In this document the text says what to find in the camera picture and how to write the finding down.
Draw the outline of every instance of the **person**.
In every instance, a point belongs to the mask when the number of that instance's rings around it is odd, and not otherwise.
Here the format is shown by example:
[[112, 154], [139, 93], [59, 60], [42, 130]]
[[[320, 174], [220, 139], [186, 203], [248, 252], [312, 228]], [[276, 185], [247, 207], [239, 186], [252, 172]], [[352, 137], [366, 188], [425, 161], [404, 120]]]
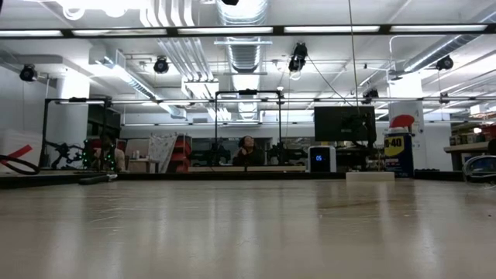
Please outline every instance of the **person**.
[[[102, 149], [103, 156], [105, 157], [111, 150], [112, 145], [115, 145], [115, 140], [109, 134], [105, 134], [102, 139], [102, 148], [95, 148], [95, 161], [93, 162], [94, 167], [100, 168], [100, 154], [102, 153]], [[115, 172], [126, 171], [126, 156], [124, 155], [124, 152], [115, 148], [114, 158]], [[107, 164], [104, 164], [103, 166], [104, 170], [110, 170], [110, 167]]]
[[265, 163], [264, 151], [257, 148], [255, 139], [244, 136], [239, 141], [239, 151], [232, 159], [234, 166], [262, 166]]

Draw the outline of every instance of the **white box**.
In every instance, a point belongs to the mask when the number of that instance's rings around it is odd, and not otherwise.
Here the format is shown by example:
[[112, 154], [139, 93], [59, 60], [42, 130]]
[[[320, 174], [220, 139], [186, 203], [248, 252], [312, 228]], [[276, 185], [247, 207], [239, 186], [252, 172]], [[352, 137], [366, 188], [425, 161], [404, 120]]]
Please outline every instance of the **white box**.
[[[8, 156], [22, 148], [26, 148], [29, 151], [19, 157], [19, 159], [37, 166], [40, 162], [42, 142], [43, 135], [39, 133], [17, 131], [14, 129], [0, 129], [0, 155]], [[23, 171], [32, 171], [29, 167], [15, 162], [9, 162], [9, 164]], [[13, 170], [0, 164], [0, 174], [13, 172]]]

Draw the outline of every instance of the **black monitor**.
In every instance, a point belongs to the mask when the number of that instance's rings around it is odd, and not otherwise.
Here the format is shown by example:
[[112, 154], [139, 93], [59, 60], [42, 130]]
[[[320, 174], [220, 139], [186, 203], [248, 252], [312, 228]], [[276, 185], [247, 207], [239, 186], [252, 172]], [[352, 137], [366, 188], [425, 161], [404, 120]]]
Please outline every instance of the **black monitor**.
[[316, 141], [375, 141], [375, 108], [360, 106], [315, 107]]

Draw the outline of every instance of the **desk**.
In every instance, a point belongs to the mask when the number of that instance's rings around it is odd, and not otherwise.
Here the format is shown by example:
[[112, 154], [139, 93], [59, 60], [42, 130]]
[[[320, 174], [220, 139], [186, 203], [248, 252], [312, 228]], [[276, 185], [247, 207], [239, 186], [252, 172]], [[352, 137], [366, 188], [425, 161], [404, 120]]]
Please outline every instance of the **desk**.
[[130, 173], [148, 173], [148, 174], [158, 174], [159, 161], [150, 159], [131, 159], [127, 170]]
[[191, 173], [201, 172], [305, 172], [305, 166], [259, 166], [259, 167], [189, 167]]
[[451, 154], [451, 162], [453, 164], [453, 170], [461, 171], [464, 163], [462, 159], [462, 153], [475, 153], [475, 154], [485, 153], [487, 152], [488, 144], [489, 142], [447, 146], [444, 147], [444, 152]]

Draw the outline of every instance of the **red stripe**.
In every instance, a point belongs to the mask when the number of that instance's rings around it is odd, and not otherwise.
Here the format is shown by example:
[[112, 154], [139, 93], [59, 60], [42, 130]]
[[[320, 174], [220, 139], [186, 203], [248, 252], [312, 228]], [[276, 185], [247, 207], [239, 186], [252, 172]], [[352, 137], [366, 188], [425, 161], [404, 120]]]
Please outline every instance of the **red stripe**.
[[[8, 157], [12, 157], [12, 158], [19, 158], [19, 157], [24, 156], [24, 154], [28, 153], [31, 150], [33, 150], [33, 148], [28, 144], [28, 145], [24, 146], [23, 148], [21, 148], [20, 150], [17, 150], [14, 153], [10, 153], [7, 156]], [[0, 161], [0, 164], [6, 165], [7, 164], [7, 160]]]

